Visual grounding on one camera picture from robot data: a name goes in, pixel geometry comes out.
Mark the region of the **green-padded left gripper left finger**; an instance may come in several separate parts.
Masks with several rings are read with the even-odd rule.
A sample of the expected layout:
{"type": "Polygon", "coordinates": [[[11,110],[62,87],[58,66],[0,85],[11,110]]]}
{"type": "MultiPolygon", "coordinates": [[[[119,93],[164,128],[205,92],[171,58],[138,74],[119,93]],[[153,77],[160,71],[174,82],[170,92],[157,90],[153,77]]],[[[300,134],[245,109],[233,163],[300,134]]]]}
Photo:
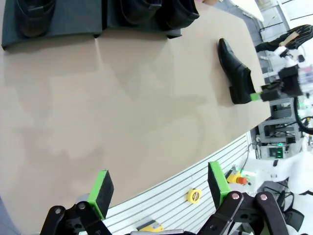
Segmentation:
{"type": "Polygon", "coordinates": [[[110,235],[103,223],[106,218],[114,187],[108,170],[98,173],[86,201],[80,201],[71,208],[53,206],[48,211],[41,229],[42,235],[110,235]]]}

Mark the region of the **green-padded left gripper right finger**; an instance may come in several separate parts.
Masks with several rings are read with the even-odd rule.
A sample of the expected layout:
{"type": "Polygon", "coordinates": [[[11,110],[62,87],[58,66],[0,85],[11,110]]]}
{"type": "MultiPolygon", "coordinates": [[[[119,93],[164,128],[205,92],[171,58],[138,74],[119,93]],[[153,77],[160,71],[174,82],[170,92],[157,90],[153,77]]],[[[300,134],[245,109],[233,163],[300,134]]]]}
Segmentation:
{"type": "Polygon", "coordinates": [[[208,185],[216,212],[198,231],[199,235],[223,235],[231,224],[247,223],[255,235],[288,235],[283,214],[272,193],[256,196],[231,190],[219,162],[208,163],[208,185]]]}

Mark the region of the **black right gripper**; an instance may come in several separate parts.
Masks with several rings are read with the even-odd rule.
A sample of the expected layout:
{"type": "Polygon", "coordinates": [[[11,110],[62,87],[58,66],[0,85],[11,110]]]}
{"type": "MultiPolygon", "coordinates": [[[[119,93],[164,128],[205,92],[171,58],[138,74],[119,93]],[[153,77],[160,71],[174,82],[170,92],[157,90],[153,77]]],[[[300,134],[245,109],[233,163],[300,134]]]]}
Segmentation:
{"type": "MultiPolygon", "coordinates": [[[[297,97],[303,94],[298,82],[298,69],[299,66],[292,66],[283,68],[278,72],[279,79],[283,83],[282,92],[287,94],[289,97],[297,97]]],[[[263,91],[258,93],[251,93],[251,100],[273,101],[279,99],[281,96],[281,91],[277,89],[281,87],[281,82],[272,82],[262,85],[261,89],[263,91]]]]}

